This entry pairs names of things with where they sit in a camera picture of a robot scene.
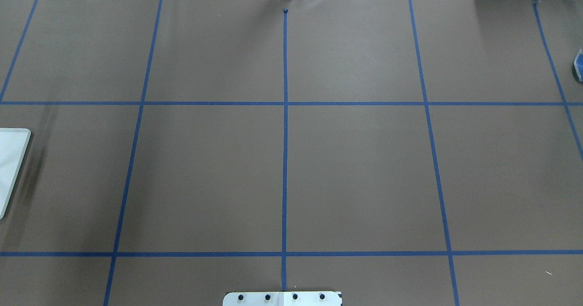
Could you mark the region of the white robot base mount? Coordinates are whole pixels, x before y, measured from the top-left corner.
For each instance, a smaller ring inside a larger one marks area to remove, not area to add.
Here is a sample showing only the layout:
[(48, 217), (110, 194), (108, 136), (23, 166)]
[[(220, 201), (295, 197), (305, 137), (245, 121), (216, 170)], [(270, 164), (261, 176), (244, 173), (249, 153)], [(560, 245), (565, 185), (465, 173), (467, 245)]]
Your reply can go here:
[(336, 291), (250, 291), (227, 293), (223, 306), (342, 306)]

